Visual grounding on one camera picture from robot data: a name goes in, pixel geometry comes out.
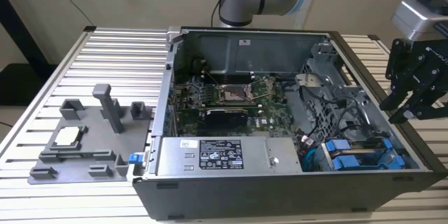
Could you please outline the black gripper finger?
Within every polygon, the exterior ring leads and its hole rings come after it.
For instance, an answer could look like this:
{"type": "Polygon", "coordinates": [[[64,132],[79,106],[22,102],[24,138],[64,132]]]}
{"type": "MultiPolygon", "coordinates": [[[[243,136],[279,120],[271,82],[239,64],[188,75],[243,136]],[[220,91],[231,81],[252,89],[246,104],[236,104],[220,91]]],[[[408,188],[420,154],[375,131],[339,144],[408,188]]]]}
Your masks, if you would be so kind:
{"type": "Polygon", "coordinates": [[[386,70],[386,79],[391,81],[391,93],[380,104],[383,111],[395,110],[406,99],[408,92],[420,83],[414,79],[414,76],[424,61],[426,56],[414,51],[412,44],[407,40],[394,40],[386,70]]]}
{"type": "Polygon", "coordinates": [[[390,123],[402,124],[410,118],[419,120],[438,119],[447,117],[447,108],[434,108],[432,104],[447,94],[447,75],[439,77],[414,76],[418,86],[408,92],[406,99],[396,108],[396,112],[390,117],[390,123]]]}

